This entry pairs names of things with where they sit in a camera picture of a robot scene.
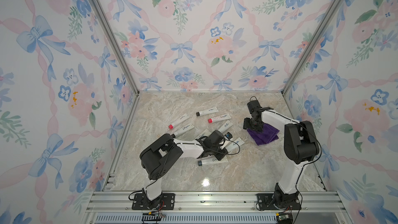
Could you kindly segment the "purple cloth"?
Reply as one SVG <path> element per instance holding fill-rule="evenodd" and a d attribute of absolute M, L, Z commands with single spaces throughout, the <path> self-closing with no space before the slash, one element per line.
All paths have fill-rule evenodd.
<path fill-rule="evenodd" d="M 269 144 L 278 139 L 279 130 L 265 123 L 262 131 L 247 129 L 247 132 L 258 146 Z"/>

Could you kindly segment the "white toothpaste tube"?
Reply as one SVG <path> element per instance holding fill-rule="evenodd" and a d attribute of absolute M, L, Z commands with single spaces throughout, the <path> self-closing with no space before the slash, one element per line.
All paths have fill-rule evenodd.
<path fill-rule="evenodd" d="M 228 151 L 228 154 L 236 153 L 240 151 L 240 147 L 245 144 L 241 138 L 237 138 L 236 140 L 228 141 L 225 149 Z"/>

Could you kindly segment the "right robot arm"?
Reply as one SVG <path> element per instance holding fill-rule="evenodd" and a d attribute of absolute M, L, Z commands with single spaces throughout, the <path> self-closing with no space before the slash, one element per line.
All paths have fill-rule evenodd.
<path fill-rule="evenodd" d="M 243 129 L 247 130 L 257 145 L 269 144 L 284 135 L 284 152 L 288 158 L 282 178 L 275 186 L 271 204 L 278 208 L 296 203 L 297 189 L 305 167 L 314 162 L 321 153 L 314 128 L 309 121 L 291 119 L 271 107 L 262 107 L 258 100 L 247 103 L 250 118 L 245 118 Z"/>

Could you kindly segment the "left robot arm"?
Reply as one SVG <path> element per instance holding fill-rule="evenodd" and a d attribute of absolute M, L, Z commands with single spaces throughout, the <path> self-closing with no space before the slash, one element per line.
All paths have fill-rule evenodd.
<path fill-rule="evenodd" d="M 171 134 L 162 135 L 140 154 L 142 167 L 150 180 L 149 185 L 143 188 L 146 199 L 153 201 L 162 195 L 161 178 L 179 159 L 213 156 L 220 161 L 228 154 L 224 148 L 228 140 L 218 130 L 193 141 L 181 141 Z"/>

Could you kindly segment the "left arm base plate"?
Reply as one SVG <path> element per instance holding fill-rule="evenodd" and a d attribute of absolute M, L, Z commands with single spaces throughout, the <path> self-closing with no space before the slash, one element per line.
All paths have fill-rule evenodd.
<path fill-rule="evenodd" d="M 149 210 L 173 210 L 175 206 L 175 194 L 161 193 L 154 200 L 149 200 L 144 193 L 136 193 L 132 203 L 132 210 L 149 211 Z"/>

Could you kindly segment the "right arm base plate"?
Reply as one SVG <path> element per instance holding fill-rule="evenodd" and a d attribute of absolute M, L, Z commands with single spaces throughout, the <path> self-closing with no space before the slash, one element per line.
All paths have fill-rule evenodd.
<path fill-rule="evenodd" d="M 301 202 L 298 198 L 298 195 L 298 193 L 290 195 L 279 193 L 256 194 L 257 208 L 261 211 L 285 211 L 287 208 L 294 211 L 301 210 Z"/>

